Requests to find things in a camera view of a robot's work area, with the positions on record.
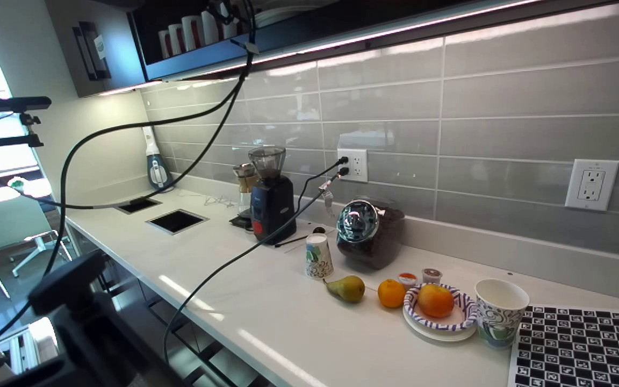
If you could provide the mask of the black wall shelf unit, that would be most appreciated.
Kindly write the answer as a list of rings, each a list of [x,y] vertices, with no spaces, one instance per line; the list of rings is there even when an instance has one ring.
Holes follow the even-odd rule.
[[[223,78],[542,16],[617,15],[619,0],[43,0],[76,92]]]

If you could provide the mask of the white wall outlet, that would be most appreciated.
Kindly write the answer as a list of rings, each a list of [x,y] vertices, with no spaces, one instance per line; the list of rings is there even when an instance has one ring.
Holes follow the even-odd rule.
[[[565,194],[567,209],[607,211],[617,180],[617,159],[575,159]]]
[[[365,149],[339,149],[338,150],[339,159],[346,159],[346,180],[368,180],[368,150]]]

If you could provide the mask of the large patterned paper cup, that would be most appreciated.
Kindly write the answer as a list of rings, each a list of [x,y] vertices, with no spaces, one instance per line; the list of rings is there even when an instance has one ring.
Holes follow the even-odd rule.
[[[475,319],[489,343],[513,341],[528,294],[513,281],[479,279],[475,284]]]

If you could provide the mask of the orange fruit on plate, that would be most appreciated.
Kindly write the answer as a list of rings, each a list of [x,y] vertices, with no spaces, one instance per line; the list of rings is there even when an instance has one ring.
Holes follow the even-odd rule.
[[[427,318],[448,318],[453,310],[453,294],[438,284],[426,284],[418,290],[417,305]]]

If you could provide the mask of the patterned paper plate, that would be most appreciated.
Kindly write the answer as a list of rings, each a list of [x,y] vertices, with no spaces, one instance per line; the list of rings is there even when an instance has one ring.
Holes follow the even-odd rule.
[[[453,296],[453,308],[448,316],[426,316],[417,302],[418,290],[410,288],[405,294],[402,318],[417,336],[426,339],[443,343],[464,341],[477,331],[473,316],[473,299],[467,291],[460,291],[455,285],[448,285],[448,290]]]

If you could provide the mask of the black coffee grinder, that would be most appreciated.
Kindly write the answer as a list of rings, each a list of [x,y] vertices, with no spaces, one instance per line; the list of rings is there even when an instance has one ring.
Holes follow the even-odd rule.
[[[257,176],[252,189],[252,231],[262,245],[280,242],[296,231],[294,186],[282,173],[285,161],[283,146],[261,146],[249,152]]]

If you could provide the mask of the white office chair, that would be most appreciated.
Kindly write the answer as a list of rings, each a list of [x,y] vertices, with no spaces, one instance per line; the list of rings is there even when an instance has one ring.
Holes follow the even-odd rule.
[[[31,198],[8,198],[0,202],[0,251],[34,242],[34,250],[10,268],[10,274],[18,278],[19,270],[39,253],[50,251],[53,245],[61,245],[67,260],[72,253],[67,246],[67,241],[51,228],[50,219],[43,213],[43,205]]]

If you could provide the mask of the right white wall outlet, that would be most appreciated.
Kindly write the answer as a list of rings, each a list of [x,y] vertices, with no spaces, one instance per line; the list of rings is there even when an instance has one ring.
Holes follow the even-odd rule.
[[[617,159],[575,159],[565,194],[567,209],[607,211],[617,180]]]

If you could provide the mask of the black white checker board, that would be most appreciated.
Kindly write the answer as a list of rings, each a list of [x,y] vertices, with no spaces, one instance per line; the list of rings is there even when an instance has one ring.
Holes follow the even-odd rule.
[[[619,387],[619,312],[528,305],[507,387]]]

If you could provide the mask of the green pear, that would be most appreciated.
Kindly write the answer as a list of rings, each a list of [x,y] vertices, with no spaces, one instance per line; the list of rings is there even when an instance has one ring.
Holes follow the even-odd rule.
[[[365,291],[365,284],[358,274],[346,274],[339,279],[329,279],[324,288],[343,302],[358,302]]]

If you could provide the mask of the hand soap dispenser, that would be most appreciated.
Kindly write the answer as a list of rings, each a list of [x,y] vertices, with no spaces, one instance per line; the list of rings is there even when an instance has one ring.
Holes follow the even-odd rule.
[[[153,186],[161,189],[170,183],[170,172],[164,162],[161,150],[157,146],[155,133],[150,126],[142,128],[144,141],[147,141],[147,170],[149,170],[149,180]]]

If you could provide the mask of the orange fruit on counter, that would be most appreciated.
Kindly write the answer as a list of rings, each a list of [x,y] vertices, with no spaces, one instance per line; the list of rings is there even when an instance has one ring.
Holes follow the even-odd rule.
[[[378,302],[384,310],[400,310],[405,305],[407,288],[398,279],[382,279],[378,284]]]

